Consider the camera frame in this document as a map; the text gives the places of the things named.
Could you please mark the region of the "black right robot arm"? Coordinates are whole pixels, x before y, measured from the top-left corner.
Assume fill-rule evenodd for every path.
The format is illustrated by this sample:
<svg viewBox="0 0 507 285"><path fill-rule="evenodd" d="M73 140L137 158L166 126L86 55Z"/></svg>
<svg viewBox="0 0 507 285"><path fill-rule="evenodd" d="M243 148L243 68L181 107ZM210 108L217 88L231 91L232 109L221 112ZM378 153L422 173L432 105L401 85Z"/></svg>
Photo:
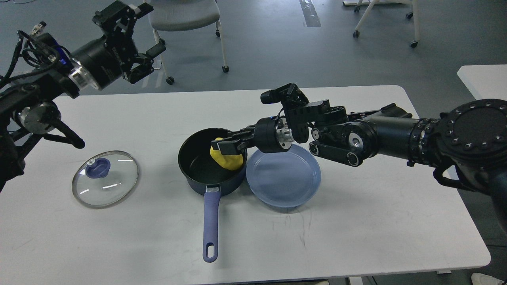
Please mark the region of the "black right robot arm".
<svg viewBox="0 0 507 285"><path fill-rule="evenodd" d="M352 112L328 100L310 102L296 84L261 94L261 103L281 103L282 115L230 131L211 142L223 155L256 147L281 153L295 141L309 143L312 155L351 167L382 154L433 167L442 186L491 197L503 231L507 213L506 101L480 99L462 104L439 118L413 118L396 106Z"/></svg>

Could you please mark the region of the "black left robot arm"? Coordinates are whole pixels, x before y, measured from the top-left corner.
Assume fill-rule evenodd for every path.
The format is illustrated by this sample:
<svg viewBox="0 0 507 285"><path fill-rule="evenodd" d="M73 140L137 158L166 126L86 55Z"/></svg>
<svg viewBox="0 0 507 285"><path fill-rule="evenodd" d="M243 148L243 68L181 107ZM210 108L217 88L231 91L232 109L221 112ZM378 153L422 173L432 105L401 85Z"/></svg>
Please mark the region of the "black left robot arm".
<svg viewBox="0 0 507 285"><path fill-rule="evenodd" d="M142 53L132 39L138 19L152 11L146 2L113 2L93 17L103 36L72 53L44 32L43 21L29 34L17 31L9 69L1 77L1 187L24 174L24 159L41 139L85 147L61 120L54 99L64 93L74 99L88 86L102 90L119 78L134 84L154 71L165 42Z"/></svg>

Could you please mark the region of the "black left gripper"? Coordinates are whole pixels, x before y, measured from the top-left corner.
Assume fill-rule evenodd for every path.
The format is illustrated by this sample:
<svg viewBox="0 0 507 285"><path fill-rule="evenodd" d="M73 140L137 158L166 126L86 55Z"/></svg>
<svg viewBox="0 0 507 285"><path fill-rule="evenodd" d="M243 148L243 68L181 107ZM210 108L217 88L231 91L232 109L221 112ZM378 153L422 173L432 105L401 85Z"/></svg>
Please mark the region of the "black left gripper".
<svg viewBox="0 0 507 285"><path fill-rule="evenodd" d="M126 80L137 83L154 71L154 58L166 50L165 42L158 42L145 53L135 54L132 40L134 26L138 19L154 11L147 2L127 5L114 1L92 18L103 32L101 38L72 52L72 57L91 74L93 86L103 90L126 74Z"/></svg>

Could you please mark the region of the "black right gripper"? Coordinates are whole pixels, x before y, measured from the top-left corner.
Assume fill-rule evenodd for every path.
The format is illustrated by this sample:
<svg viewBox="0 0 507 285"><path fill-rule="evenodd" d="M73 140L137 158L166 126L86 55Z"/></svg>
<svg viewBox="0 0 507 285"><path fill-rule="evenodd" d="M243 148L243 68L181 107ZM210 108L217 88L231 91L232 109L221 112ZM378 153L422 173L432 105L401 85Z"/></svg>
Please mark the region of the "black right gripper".
<svg viewBox="0 0 507 285"><path fill-rule="evenodd" d="M246 126L238 131L228 131L226 137L217 140L217 150L222 155L240 155L247 148L257 147L263 153L282 153L290 149L285 141L285 118L267 117L257 121L255 126Z"/></svg>

